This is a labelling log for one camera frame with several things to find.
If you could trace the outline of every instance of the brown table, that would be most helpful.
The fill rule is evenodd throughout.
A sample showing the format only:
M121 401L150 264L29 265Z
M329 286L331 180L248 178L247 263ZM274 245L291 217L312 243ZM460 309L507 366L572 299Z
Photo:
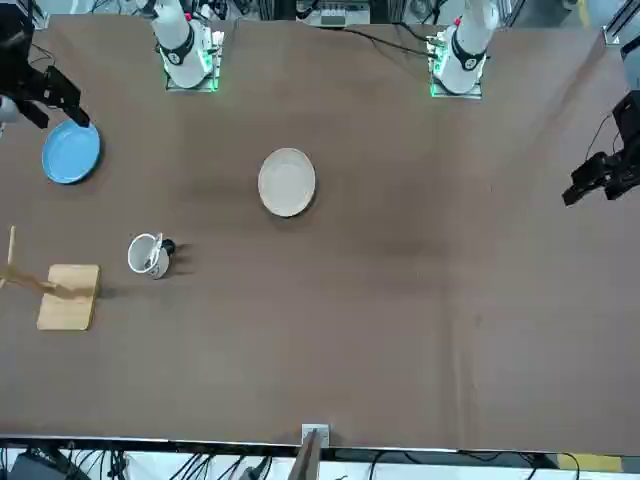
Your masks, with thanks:
M561 199L626 88L599 33L496 33L474 102L355 35L225 28L214 95L164 91L141 19L57 17L36 40L104 152L54 185L47 132L11 126L0 225L23 268L99 263L103 288L83 333L39 332L39 299L0 292L0 431L296 442L318 422L339 445L637 454L640 193ZM318 192L281 221L257 174L285 146ZM145 231L182 245L162 281L128 270Z

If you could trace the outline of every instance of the cable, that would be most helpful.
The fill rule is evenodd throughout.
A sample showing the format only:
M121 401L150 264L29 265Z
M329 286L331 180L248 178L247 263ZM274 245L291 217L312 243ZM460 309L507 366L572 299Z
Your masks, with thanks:
M9 461L7 460L5 463L5 451L6 448L0 448L0 473L2 473L2 477L0 480L7 480L9 478L8 470L9 470Z
M98 477L100 480L102 480L102 466L104 464L104 458L106 456L107 456L107 451L103 450L102 455L100 455L100 476Z
M415 463L416 465L422 465L422 462L416 460L411 455L409 455L407 452L402 452L402 453L404 453L404 456L407 457L411 463Z
M433 7L433 25L436 25L438 23L438 19L440 18L440 13L442 13L442 11L440 10L445 3L447 3L448 0L436 0L436 4Z
M348 32L353 33L354 35L359 35L360 37L368 38L372 42L382 43L383 45L387 45L389 47L397 48L398 50L402 50L403 52L413 53L414 55L418 55L421 57L428 57L437 59L437 55L429 52L424 52L422 50L414 50L413 48L404 47L402 45L398 45L397 43L389 42L387 40L383 40L382 38L374 37L373 35L369 35L367 33L360 32L358 30L351 30L350 28L343 28L342 30L338 30L339 32Z
M520 16L520 12L522 12L522 7L524 7L524 3L525 3L525 0L519 0L518 3L516 3L515 7L511 11L511 14L507 17L507 20L505 21L505 26L509 28L513 27L513 24L516 23L516 20Z
M566 455L567 457L571 457L573 459L574 462L576 462L576 479L575 480L580 480L580 464L578 463L578 459L576 457L574 457L571 453L561 453L560 455Z
M71 479L76 479L78 478L78 473L81 471L80 469L82 468L82 465L84 465L84 462L87 461L87 459L93 455L94 453L96 453L97 450L92 450L89 453L87 453L84 458L82 459L82 461L80 463L78 463L74 469L73 475L71 475L71 477L69 477L69 472L67 472L67 474L65 475L65 478L71 478Z
M36 58L35 60L32 60L31 62L29 62L29 65L33 65L34 63L39 62L40 60L48 59L48 60L51 60L51 65L55 66L56 57L53 55L53 53L51 53L46 48L42 48L40 45L36 45L35 43L32 43L31 46L34 47L36 50L38 50L40 53L42 53L44 57L39 57L39 58Z
M236 462L233 465L231 465L224 472L222 472L222 475L216 478L216 480L222 480L229 472L231 472L231 474L229 475L229 480L231 480L231 477L233 477L233 474L236 473L236 470L238 469L238 467L240 466L240 463L242 463L244 459L245 459L245 456L244 455L241 456L238 460L236 460Z
M202 458L201 453L196 454L195 461L191 465L189 465L189 468L187 468L185 472L182 474L182 480L190 479L194 472L199 471L198 469L202 466L202 463L204 462L203 460L203 462L198 463L201 458Z
M602 122L600 122L600 126L598 127L598 130L596 130L596 134L593 136L593 140L591 140L591 143L589 144L589 148L587 148L587 154L584 156L585 161L587 161L587 159L589 158L589 152L591 151L591 147L593 147L593 144L596 142L596 138L598 138L598 134L600 133L600 130L602 130L602 126L610 118L611 118L611 113L608 113L607 116L602 119Z
M404 28L407 32L409 32L411 34L411 36L413 36L414 38L417 38L418 40L422 41L422 42L428 42L429 39L427 37L423 37L422 35L416 33L409 25L407 25L405 22L393 22L392 25L397 25L398 27L402 27Z
M298 12L298 10L296 10L296 17L299 18L300 20L306 19L309 15L311 15L311 12L313 12L316 8L318 8L319 3L320 3L320 0L313 0L311 2L311 6L306 10L302 12Z
M371 462L371 470L369 470L369 480L373 480L373 472L376 469L376 463L378 463L378 460L380 460L380 457L382 457L382 455L384 455L385 453L388 453L388 452L378 452L376 453L376 456L373 457L373 462Z
M527 477L527 480L531 480L537 471L538 471L538 467L535 467L533 470L531 470L531 473Z
M180 475L180 474L182 473L182 471L183 471L185 468L187 468L187 466L188 466L188 465L190 465L190 464L191 464L191 462L193 462L193 461L196 459L196 457L197 457L197 454L196 454L196 453L194 453L193 455L191 455L191 457L189 457L189 459L188 459L186 462L184 462L184 463L182 464L182 466L180 467L180 469L179 469L176 473L174 473L173 475L171 475L171 477L169 478L169 480L175 480L175 479L178 477L178 475Z
M89 475L89 472L93 469L93 467L95 467L96 463L98 463L98 459L99 459L99 458L100 458L100 455L98 455L98 456L96 457L96 459L93 461L93 463L91 464L91 466L88 468L88 470L87 470L87 472L86 472L86 473L87 473L87 476Z
M264 473L264 477L262 477L262 480L267 480L267 477L269 476L269 472L271 472L271 465L273 464L273 457L269 457L269 464L267 465L267 470Z
M93 7L91 7L91 10L89 11L89 13L94 14L96 13L96 10L98 8L104 7L107 3L109 3L111 0L96 0L93 4Z
M620 132L616 133L616 136L613 137L613 142L611 142L611 155L616 154L616 140L620 138Z
M501 455L503 455L505 453L507 453L507 452L498 452L498 453L494 454L491 457L484 458L484 457L480 457L478 455L474 455L473 453L466 452L464 450L458 451L459 455L464 455L465 457L474 458L475 460L478 460L480 462L493 462L496 458L498 458L499 456L501 456Z

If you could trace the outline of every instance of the yellow tape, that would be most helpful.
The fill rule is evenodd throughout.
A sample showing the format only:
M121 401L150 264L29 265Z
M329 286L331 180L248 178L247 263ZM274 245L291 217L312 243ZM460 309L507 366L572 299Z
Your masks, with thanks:
M607 457L605 455L588 455L574 453L574 457L580 464L580 470L593 472L622 472L622 459L620 457ZM575 470L576 462L573 458L558 454L558 466L563 470Z
M582 26L591 26L591 21L589 20L589 9L587 8L587 0L578 0L578 16L580 17Z

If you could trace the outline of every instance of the cup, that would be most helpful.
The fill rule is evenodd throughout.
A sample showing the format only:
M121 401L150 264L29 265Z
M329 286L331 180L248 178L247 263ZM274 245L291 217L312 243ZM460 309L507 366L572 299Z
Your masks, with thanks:
M169 269L171 255L176 244L162 234L142 233L129 245L127 260L129 268L135 273L149 275L154 280L162 278Z

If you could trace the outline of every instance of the white plate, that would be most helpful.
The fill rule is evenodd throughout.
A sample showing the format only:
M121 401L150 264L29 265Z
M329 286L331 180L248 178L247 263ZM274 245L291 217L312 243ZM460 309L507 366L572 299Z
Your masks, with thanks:
M309 158L295 148L276 150L262 164L258 191L262 203L274 215L292 217L313 198L316 172Z

